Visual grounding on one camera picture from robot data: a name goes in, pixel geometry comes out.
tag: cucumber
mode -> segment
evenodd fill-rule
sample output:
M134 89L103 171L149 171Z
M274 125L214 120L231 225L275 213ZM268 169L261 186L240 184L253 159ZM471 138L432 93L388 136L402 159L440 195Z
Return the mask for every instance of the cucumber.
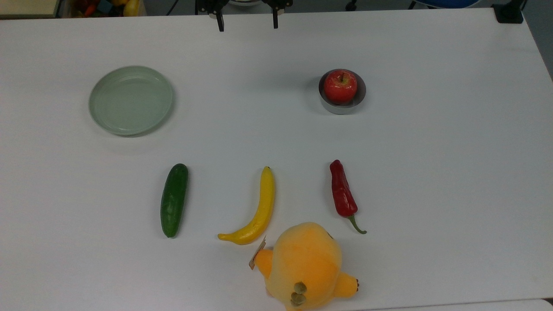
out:
M179 230L187 186L188 168L176 164L167 175L161 197L161 228L167 237L174 237Z

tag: stuffed toy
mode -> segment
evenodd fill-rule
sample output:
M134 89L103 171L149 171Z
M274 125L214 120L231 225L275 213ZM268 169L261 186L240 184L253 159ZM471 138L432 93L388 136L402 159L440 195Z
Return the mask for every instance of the stuffed toy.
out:
M342 251L326 230L305 222L284 231L273 250L260 250L253 262L269 294L286 311L315 309L334 297L352 297L358 280L341 272Z

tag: blue object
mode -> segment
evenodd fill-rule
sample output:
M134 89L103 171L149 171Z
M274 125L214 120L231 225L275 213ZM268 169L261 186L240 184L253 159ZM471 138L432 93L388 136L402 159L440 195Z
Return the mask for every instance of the blue object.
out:
M479 0L415 0L427 6L444 9L461 9L469 7Z
M102 13L109 13L113 5L108 0L100 0L96 9Z

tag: green stem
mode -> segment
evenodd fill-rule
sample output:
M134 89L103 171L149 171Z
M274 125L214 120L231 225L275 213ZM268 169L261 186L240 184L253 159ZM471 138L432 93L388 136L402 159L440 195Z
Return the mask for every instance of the green stem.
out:
M359 227L355 223L355 217L353 217L353 215L349 216L348 219L349 219L349 221L351 221L351 224L353 225L355 230L357 230L357 232L359 232L360 234L366 234L367 233L365 230L359 229Z

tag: yellow banana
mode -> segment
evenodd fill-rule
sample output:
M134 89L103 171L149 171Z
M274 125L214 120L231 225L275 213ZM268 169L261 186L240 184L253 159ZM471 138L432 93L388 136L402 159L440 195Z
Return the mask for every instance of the yellow banana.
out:
M273 172L269 167L265 167L261 172L261 182L259 189L259 205L253 216L252 221L244 228L241 228L231 234L218 234L219 240L231 241L238 245L246 245L255 241L267 229L269 220L273 214L273 205L275 202L275 181Z

